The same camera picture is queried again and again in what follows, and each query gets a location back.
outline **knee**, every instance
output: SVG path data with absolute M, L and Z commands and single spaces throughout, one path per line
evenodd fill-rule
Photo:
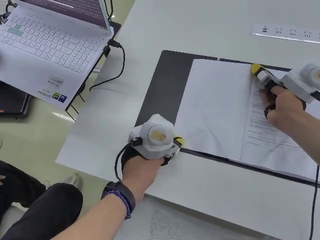
M 78 204 L 82 206 L 84 201 L 81 191 L 71 184 L 56 183 L 49 187 L 47 191 L 54 192 L 53 195 L 56 199 L 68 201 L 73 204 Z

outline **electrical socket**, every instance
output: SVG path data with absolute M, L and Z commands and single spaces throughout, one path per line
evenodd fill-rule
M 320 30 L 278 24 L 254 24 L 251 34 L 268 38 L 320 44 Z

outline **blue bracelet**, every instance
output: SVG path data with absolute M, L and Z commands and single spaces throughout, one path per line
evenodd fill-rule
M 109 194 L 114 194 L 114 195 L 116 195 L 118 198 L 120 198 L 122 200 L 122 202 L 124 203 L 125 208 L 126 208 L 125 219 L 130 219 L 131 218 L 130 207 L 129 207 L 129 204 L 128 204 L 127 200 L 122 196 L 121 192 L 119 192 L 117 190 L 111 190 L 111 191 L 105 192 L 104 196 L 107 196 Z

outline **black pants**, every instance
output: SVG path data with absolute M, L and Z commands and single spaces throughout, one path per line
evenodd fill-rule
M 83 196 L 73 185 L 57 183 L 46 187 L 23 171 L 0 161 L 0 221 L 12 203 L 29 208 L 6 232 L 2 240 L 49 240 L 78 218 Z

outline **paper sheet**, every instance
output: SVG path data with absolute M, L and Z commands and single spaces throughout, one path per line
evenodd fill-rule
M 281 78 L 285 72 L 272 70 Z M 320 119 L 320 102 L 307 112 Z M 184 148 L 244 164 L 315 179 L 316 163 L 269 125 L 251 65 L 195 59 L 175 122 Z

